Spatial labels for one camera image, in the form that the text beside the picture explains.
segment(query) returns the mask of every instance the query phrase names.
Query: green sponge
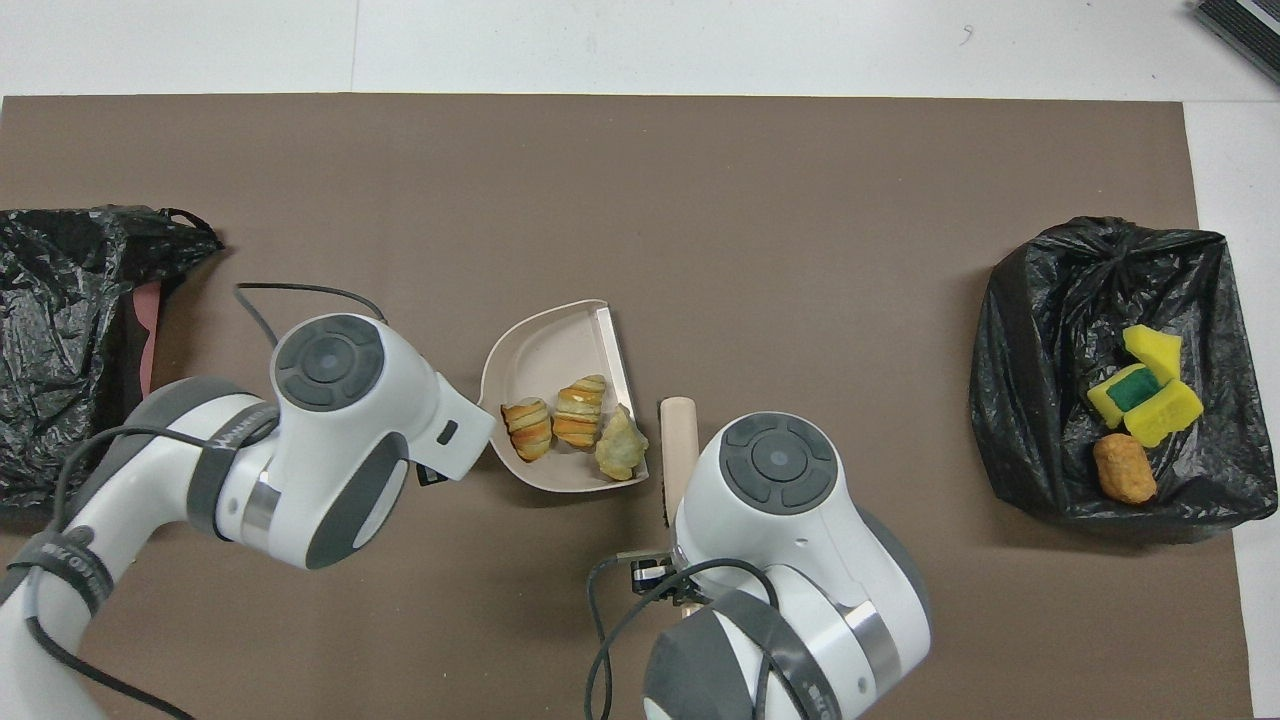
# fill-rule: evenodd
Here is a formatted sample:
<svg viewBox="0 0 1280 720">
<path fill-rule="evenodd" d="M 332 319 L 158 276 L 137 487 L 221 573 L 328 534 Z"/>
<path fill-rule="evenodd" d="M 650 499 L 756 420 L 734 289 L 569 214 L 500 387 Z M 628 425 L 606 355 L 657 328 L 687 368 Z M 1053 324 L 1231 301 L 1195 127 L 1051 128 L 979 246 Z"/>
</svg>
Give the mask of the green sponge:
<svg viewBox="0 0 1280 720">
<path fill-rule="evenodd" d="M 1160 380 L 1149 368 L 1140 368 L 1107 387 L 1107 396 L 1121 413 L 1128 413 L 1160 392 Z"/>
<path fill-rule="evenodd" d="M 1089 388 L 1088 392 L 1089 402 L 1092 402 L 1093 407 L 1096 407 L 1097 411 L 1102 415 L 1102 419 L 1106 420 L 1108 428 L 1115 429 L 1120 427 L 1120 420 L 1124 419 L 1124 414 L 1133 407 L 1129 406 L 1121 409 L 1116 398 L 1111 396 L 1111 388 L 1124 383 L 1125 380 L 1128 380 L 1130 375 L 1134 375 L 1139 372 L 1152 374 L 1146 365 L 1143 365 L 1142 363 L 1135 363 L 1120 370 L 1119 373 L 1111 375 L 1105 382 Z M 1146 387 L 1146 384 L 1143 383 L 1134 386 L 1134 391 L 1140 392 L 1138 388 L 1142 387 Z M 1137 392 L 1125 392 L 1125 391 L 1120 392 L 1120 397 L 1124 398 L 1126 402 L 1135 396 Z"/>
</svg>

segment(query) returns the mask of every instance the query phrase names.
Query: gray button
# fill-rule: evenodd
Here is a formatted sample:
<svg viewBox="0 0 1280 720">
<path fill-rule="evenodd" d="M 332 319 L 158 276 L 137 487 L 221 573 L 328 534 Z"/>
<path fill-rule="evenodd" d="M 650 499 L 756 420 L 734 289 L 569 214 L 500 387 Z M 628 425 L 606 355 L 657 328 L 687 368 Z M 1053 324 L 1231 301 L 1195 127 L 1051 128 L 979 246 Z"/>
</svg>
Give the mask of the gray button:
<svg viewBox="0 0 1280 720">
<path fill-rule="evenodd" d="M 782 489 L 782 505 L 800 507 L 826 497 L 836 484 L 836 474 L 828 468 L 817 465 L 809 473 Z"/>
<path fill-rule="evenodd" d="M 799 478 L 809 465 L 809 448 L 794 434 L 773 430 L 755 441 L 751 464 L 765 478 L 787 483 Z"/>
<path fill-rule="evenodd" d="M 298 364 L 298 357 L 302 355 L 303 348 L 306 348 L 307 342 L 320 334 L 320 328 L 316 325 L 317 323 L 307 323 L 289 337 L 284 346 L 280 347 L 280 352 L 275 356 L 276 368 L 288 370 Z"/>
<path fill-rule="evenodd" d="M 347 336 L 356 345 L 369 345 L 378 341 L 378 328 L 355 315 L 334 315 L 324 319 L 325 329 Z"/>
<path fill-rule="evenodd" d="M 347 377 L 356 364 L 356 351 L 347 341 L 325 336 L 312 342 L 302 356 L 302 372 L 317 383 L 333 383 Z"/>
<path fill-rule="evenodd" d="M 303 407 L 311 405 L 311 410 L 328 410 L 333 405 L 333 391 L 308 383 L 302 375 L 293 375 L 284 380 L 280 388 L 289 400 L 297 400 Z"/>
<path fill-rule="evenodd" d="M 737 454 L 730 455 L 724 459 L 724 465 L 730 482 L 736 484 L 739 489 L 755 498 L 756 502 L 768 502 L 773 483 L 760 477 L 746 457 Z"/>
<path fill-rule="evenodd" d="M 381 346 L 365 346 L 358 348 L 356 356 L 356 369 L 342 382 L 342 393 L 355 401 L 365 396 L 369 388 L 374 387 L 383 373 Z"/>
<path fill-rule="evenodd" d="M 800 436 L 805 445 L 809 446 L 809 450 L 813 451 L 813 456 L 818 460 L 831 460 L 835 457 L 831 451 L 831 443 L 827 442 L 827 438 L 822 437 L 818 428 L 799 418 L 792 418 L 791 420 L 787 420 L 787 429 Z"/>
<path fill-rule="evenodd" d="M 724 430 L 724 442 L 736 445 L 737 447 L 746 447 L 750 445 L 751 438 L 776 427 L 777 423 L 773 415 L 764 413 L 748 415 Z"/>
</svg>

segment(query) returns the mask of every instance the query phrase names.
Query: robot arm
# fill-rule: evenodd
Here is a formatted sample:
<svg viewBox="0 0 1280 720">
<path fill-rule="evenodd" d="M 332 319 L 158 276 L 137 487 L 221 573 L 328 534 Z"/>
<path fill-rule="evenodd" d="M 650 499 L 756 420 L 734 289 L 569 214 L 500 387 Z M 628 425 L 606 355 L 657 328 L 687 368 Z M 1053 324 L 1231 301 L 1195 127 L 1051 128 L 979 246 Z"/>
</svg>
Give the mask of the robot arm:
<svg viewBox="0 0 1280 720">
<path fill-rule="evenodd" d="M 664 433 L 667 425 L 664 416 Z M 678 488 L 682 478 L 673 479 Z M 673 536 L 677 570 L 744 560 L 764 570 L 780 602 L 774 611 L 762 584 L 739 570 L 698 574 L 710 603 L 655 643 L 645 676 L 650 720 L 751 717 L 765 661 L 765 717 L 847 720 L 928 653 L 919 573 L 852 503 L 840 455 L 801 418 L 755 413 L 716 433 L 678 500 Z"/>
<path fill-rule="evenodd" d="M 116 438 L 77 496 L 72 520 L 28 543 L 19 560 L 61 568 L 70 580 L 84 568 L 109 592 L 156 528 L 188 520 L 291 565 L 323 568 L 372 538 L 410 462 L 461 478 L 494 425 L 370 318 L 302 323 L 276 346 L 271 368 L 276 405 L 214 378 L 152 393 L 128 424 L 168 428 L 201 445 Z M 6 717 L 101 717 L 24 626 L 38 612 L 49 635 L 74 652 L 101 598 L 47 571 L 37 585 L 26 568 L 10 578 L 23 574 L 0 597 L 0 707 Z"/>
</svg>

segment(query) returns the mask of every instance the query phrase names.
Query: gray band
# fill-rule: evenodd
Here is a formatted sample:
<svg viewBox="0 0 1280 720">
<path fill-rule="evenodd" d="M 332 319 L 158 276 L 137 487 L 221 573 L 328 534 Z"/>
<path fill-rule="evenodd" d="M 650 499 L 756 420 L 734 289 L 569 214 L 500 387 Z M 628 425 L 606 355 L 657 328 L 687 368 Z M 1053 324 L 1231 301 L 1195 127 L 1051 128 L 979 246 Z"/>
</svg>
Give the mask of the gray band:
<svg viewBox="0 0 1280 720">
<path fill-rule="evenodd" d="M 18 551 L 8 569 L 41 568 L 67 580 L 88 607 L 90 615 L 106 602 L 115 588 L 110 570 L 92 550 L 76 543 L 58 530 L 36 533 Z"/>
<path fill-rule="evenodd" d="M 143 400 L 133 413 L 129 413 L 128 425 L 151 425 L 155 428 L 168 428 L 191 410 L 201 405 L 218 400 L 228 395 L 241 395 L 243 389 L 230 380 L 210 377 L 195 377 L 169 383 L 152 392 Z M 93 493 L 102 484 L 115 477 L 120 468 L 133 460 L 146 446 L 155 439 L 155 436 L 124 436 L 111 441 L 102 461 L 99 462 L 93 473 L 84 480 L 84 484 L 76 493 L 70 505 L 69 518 L 74 518 L 84 509 L 84 505 L 93 497 Z"/>
<path fill-rule="evenodd" d="M 658 635 L 644 675 L 644 694 L 676 719 L 751 716 L 750 689 L 733 646 L 705 607 Z"/>
<path fill-rule="evenodd" d="M 356 537 L 369 520 L 388 484 L 397 483 L 394 489 L 398 498 L 404 475 L 403 470 L 398 477 L 393 477 L 393 473 L 407 455 L 408 442 L 399 433 L 388 433 L 369 451 L 360 468 L 356 468 L 356 471 L 343 484 L 338 497 L 333 498 L 333 503 L 329 505 L 320 524 L 311 534 L 306 556 L 307 570 L 333 565 L 356 552 Z M 379 520 L 379 529 L 385 520 L 387 516 L 383 515 Z"/>
<path fill-rule="evenodd" d="M 876 694 L 884 694 L 902 679 L 902 661 L 897 655 L 897 643 L 893 642 L 893 635 L 884 625 L 879 610 L 869 600 L 858 607 L 836 605 L 836 610 L 858 638 L 858 644 L 863 646 L 863 653 L 870 662 L 872 675 L 876 678 Z"/>
<path fill-rule="evenodd" d="M 742 591 L 730 591 L 710 605 L 760 646 L 787 685 L 801 717 L 838 719 L 840 702 L 818 660 L 786 619 L 768 603 Z"/>
<path fill-rule="evenodd" d="M 187 487 L 187 521 L 197 530 L 224 541 L 230 539 L 218 532 L 218 496 L 223 492 L 223 483 L 227 482 L 239 448 L 251 438 L 259 437 L 260 430 L 274 424 L 279 415 L 275 406 L 259 402 L 237 413 L 209 438 Z"/>
</svg>

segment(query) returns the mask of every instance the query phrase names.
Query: trash bag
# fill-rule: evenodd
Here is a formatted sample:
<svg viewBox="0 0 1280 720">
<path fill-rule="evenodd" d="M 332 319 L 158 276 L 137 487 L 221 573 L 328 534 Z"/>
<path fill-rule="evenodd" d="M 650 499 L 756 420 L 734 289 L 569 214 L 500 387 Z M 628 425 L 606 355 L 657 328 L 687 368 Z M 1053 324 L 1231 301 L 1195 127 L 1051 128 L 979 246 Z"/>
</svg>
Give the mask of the trash bag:
<svg viewBox="0 0 1280 720">
<path fill-rule="evenodd" d="M 68 452 L 141 401 L 133 291 L 221 249 L 182 210 L 0 211 L 0 520 L 47 518 Z"/>
<path fill-rule="evenodd" d="M 1134 324 L 1183 338 L 1204 414 L 1148 450 L 1157 495 L 1114 501 L 1092 448 L 1108 430 L 1085 393 L 1137 363 Z M 1137 543 L 1199 542 L 1276 510 L 1271 442 L 1226 240 L 1075 218 L 991 273 L 969 411 L 996 496 L 1037 518 Z"/>
</svg>

